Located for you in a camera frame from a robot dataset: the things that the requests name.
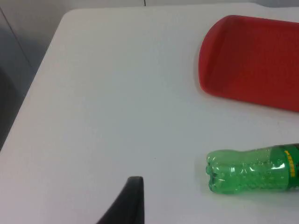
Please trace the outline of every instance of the bottle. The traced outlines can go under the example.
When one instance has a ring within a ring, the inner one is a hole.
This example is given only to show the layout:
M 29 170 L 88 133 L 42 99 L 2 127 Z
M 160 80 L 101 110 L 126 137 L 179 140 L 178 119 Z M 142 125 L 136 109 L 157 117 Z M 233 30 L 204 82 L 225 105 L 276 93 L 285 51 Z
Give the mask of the bottle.
M 246 152 L 218 150 L 206 161 L 209 188 L 215 193 L 299 188 L 299 144 Z

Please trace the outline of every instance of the black plastic piece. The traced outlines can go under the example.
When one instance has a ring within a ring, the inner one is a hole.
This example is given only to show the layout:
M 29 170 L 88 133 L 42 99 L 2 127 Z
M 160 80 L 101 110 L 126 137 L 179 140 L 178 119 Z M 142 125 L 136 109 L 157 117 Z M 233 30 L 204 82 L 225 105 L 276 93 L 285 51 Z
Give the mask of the black plastic piece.
M 97 224 L 144 224 L 143 178 L 128 178 L 124 188 Z

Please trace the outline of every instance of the white table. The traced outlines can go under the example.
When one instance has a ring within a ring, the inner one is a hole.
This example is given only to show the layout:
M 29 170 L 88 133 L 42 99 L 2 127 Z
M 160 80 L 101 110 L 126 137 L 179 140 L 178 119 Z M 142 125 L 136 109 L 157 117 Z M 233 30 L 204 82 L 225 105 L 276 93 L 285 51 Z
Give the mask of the white table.
M 147 224 L 298 222 L 299 194 L 213 194 L 209 151 L 299 141 L 299 114 L 205 94 L 198 51 L 229 14 L 299 21 L 255 4 L 67 13 L 0 153 L 0 223 L 93 224 L 126 179 Z

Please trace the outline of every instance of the red plastic tray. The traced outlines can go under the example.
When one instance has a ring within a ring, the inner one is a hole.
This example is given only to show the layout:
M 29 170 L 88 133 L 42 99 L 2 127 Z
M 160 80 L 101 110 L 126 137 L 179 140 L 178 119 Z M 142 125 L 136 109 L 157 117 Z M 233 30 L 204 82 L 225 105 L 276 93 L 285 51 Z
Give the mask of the red plastic tray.
M 199 81 L 215 96 L 299 112 L 299 23 L 224 17 L 202 43 Z

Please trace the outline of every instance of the green label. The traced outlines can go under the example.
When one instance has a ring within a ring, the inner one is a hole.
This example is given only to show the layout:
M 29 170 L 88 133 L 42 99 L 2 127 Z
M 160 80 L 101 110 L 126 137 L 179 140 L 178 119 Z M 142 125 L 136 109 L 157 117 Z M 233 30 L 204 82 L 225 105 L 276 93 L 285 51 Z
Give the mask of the green label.
M 283 150 L 289 169 L 288 188 L 299 186 L 299 144 L 278 146 Z

